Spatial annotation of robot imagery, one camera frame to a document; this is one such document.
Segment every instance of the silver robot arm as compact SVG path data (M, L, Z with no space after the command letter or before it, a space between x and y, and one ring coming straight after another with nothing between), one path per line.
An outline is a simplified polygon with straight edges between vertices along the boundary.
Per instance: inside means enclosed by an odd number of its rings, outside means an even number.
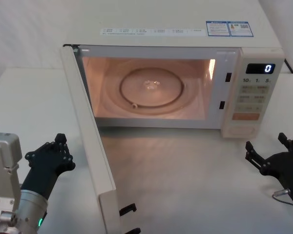
M20 188L20 140L0 133L0 234L37 234L58 176L75 168L64 134L26 154L31 167Z

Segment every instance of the cable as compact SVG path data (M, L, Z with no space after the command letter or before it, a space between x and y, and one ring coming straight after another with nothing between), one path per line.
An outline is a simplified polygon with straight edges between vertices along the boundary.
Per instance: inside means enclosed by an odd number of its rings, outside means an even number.
M282 203L284 203L284 204L291 205L291 206L293 205L292 203L289 203L289 202L287 202L287 201L279 200L278 198L276 198L276 197L274 196L274 194L272 195L272 198L275 199L275 200L278 201L278 202L282 202Z
M293 74L293 69L292 67L290 66L290 64L288 63L287 59L284 60L286 66L288 67L288 69L290 70L290 72Z

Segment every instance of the white table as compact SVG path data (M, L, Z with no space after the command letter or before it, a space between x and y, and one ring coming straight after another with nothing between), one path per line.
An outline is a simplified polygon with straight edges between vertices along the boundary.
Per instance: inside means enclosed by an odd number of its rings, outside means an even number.
M58 132L68 138L77 167L59 177L41 234L104 233L61 70L7 70L0 79L0 131L18 134L23 154ZM278 79L252 140L259 154L285 150L279 132L293 138L293 75ZM293 234L293 207L270 197L281 185L244 159L246 140L194 129L110 128L101 134L119 205L135 202L138 208L121 218L124 232L140 227L144 234ZM29 167L24 159L20 166L23 181Z

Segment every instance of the digital display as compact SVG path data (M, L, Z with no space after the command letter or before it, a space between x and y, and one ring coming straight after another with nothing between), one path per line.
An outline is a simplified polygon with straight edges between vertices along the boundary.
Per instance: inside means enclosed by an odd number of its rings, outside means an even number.
M246 69L246 74L272 74L275 64L273 63L250 63Z

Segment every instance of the white wall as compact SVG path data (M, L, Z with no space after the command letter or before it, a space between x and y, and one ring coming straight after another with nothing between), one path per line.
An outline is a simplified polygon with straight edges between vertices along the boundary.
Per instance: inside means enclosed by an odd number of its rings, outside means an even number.
M64 44L78 2L0 0L0 75L5 66L61 68L59 45ZM293 67L293 0L261 3Z
M293 68L293 0L260 0Z

